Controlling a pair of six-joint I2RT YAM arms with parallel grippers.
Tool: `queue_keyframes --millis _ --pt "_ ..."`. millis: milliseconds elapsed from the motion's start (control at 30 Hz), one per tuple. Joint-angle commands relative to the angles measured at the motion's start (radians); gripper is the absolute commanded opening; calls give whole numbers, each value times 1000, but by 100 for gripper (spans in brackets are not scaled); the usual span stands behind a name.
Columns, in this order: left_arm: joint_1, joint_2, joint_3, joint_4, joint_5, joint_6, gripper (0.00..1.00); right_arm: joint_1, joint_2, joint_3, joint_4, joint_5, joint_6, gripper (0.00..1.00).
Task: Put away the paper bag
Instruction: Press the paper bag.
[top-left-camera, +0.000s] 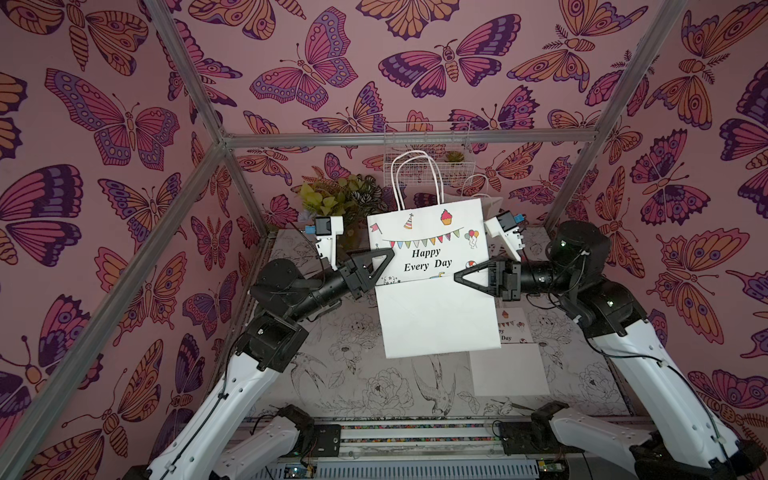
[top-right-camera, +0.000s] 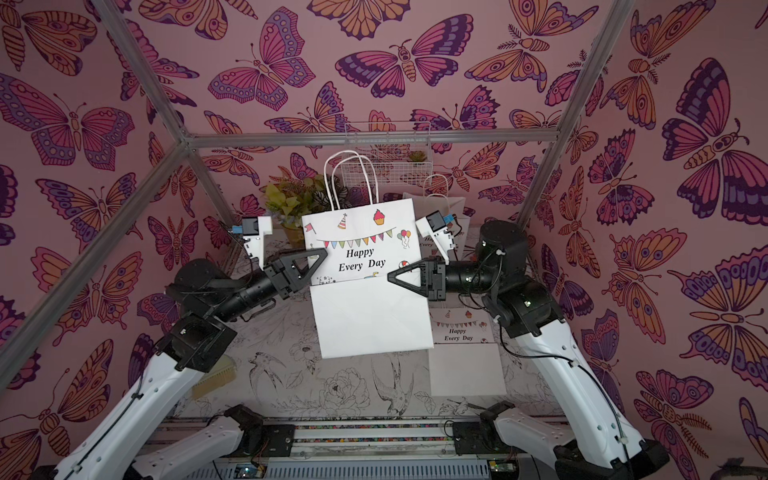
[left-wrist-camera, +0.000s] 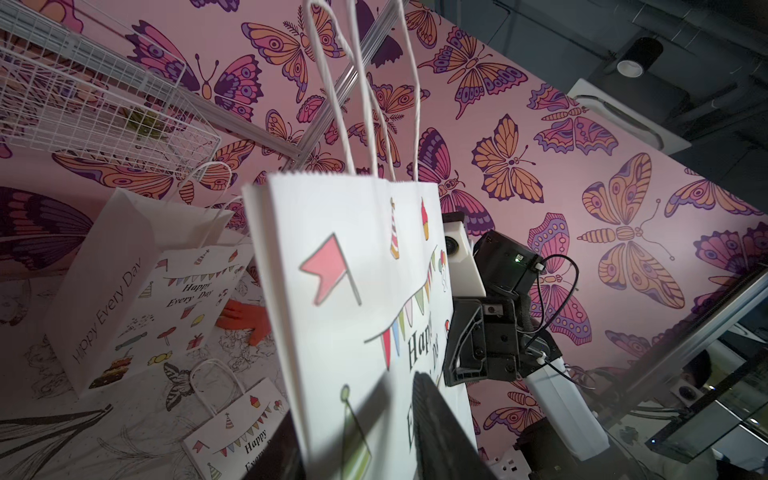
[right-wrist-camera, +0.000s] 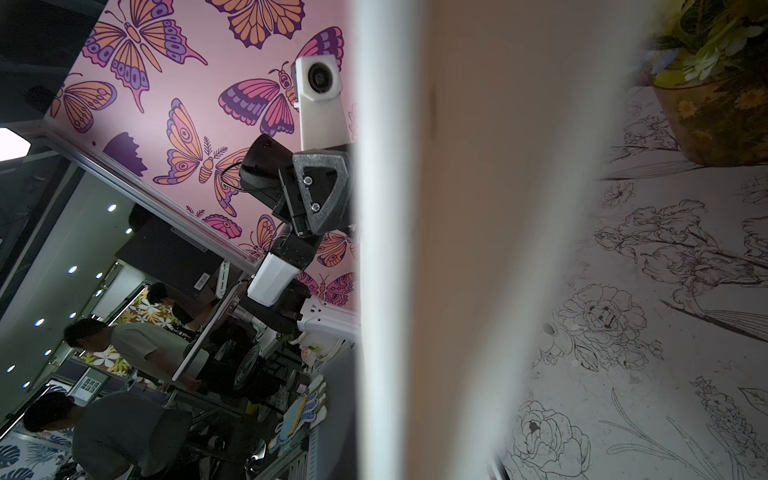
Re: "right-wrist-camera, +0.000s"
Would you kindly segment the white paper bag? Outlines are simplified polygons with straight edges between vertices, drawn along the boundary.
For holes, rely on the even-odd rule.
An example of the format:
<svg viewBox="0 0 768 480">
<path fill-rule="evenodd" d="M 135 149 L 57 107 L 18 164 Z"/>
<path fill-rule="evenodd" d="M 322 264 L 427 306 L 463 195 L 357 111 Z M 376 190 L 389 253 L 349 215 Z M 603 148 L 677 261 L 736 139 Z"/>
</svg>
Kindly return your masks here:
<svg viewBox="0 0 768 480">
<path fill-rule="evenodd" d="M 654 12 L 354 1 L 363 479 L 480 479 Z"/>
</svg>

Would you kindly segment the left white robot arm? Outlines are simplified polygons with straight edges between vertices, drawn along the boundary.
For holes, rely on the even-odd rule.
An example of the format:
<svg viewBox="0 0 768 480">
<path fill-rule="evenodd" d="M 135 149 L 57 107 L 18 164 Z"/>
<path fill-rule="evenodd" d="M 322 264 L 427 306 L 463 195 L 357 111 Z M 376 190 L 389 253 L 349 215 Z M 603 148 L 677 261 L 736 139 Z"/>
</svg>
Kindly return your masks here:
<svg viewBox="0 0 768 480">
<path fill-rule="evenodd" d="M 293 153 L 267 134 L 249 148 L 240 166 L 240 187 L 283 223 L 247 290 L 254 315 L 281 334 L 318 332 L 357 342 L 356 314 L 320 298 L 301 283 L 328 233 L 349 233 L 351 142 L 325 134 Z"/>
</svg>

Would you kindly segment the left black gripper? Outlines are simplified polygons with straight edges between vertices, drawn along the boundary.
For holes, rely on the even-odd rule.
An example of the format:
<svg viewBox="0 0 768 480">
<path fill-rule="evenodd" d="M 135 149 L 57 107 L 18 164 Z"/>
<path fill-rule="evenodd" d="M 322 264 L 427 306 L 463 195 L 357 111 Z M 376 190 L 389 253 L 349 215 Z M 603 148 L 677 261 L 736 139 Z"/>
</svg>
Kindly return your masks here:
<svg viewBox="0 0 768 480">
<path fill-rule="evenodd" d="M 300 238 L 333 231 L 352 235 L 352 172 L 348 148 L 295 153 L 293 167 L 281 168 L 282 200 Z"/>
</svg>

